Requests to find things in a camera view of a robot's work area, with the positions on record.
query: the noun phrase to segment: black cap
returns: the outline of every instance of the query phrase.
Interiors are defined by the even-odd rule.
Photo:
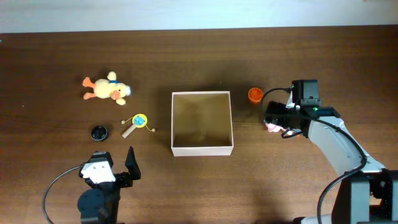
[[[91,137],[95,141],[104,141],[108,137],[108,130],[104,126],[96,126],[91,131]]]

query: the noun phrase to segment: white box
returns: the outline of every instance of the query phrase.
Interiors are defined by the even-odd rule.
[[[233,148],[229,91],[172,93],[174,156],[229,156]]]

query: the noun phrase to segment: orange object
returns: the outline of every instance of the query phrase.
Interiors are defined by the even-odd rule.
[[[251,88],[249,90],[248,96],[251,103],[259,104],[261,102],[263,92],[259,88]]]

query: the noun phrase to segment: stuffed duck toy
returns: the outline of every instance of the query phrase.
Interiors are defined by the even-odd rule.
[[[126,100],[123,97],[131,94],[130,87],[116,81],[116,73],[114,72],[109,72],[107,78],[107,80],[99,79],[95,83],[92,83],[90,78],[86,77],[83,80],[83,86],[92,88],[94,93],[85,93],[83,99],[88,100],[93,97],[105,99],[110,97],[117,104],[125,105]]]

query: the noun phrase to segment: wooden table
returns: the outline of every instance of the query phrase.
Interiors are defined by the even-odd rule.
[[[316,78],[323,105],[334,106],[362,146],[398,169],[398,26],[312,27],[1,34],[0,214],[2,223],[44,223],[43,192],[61,172],[109,151],[126,170],[135,148],[142,179],[122,189],[119,221],[130,223],[266,223],[314,216],[336,177],[303,137],[283,140],[259,122],[247,92]],[[125,106],[83,100],[85,77],[115,71],[132,86]],[[173,91],[231,91],[234,151],[228,157],[173,157]],[[285,102],[286,93],[268,100]],[[120,120],[145,113],[149,126],[121,137]],[[90,130],[110,130],[94,142]],[[79,223],[77,172],[47,198],[55,223]],[[337,188],[327,196],[330,213]]]

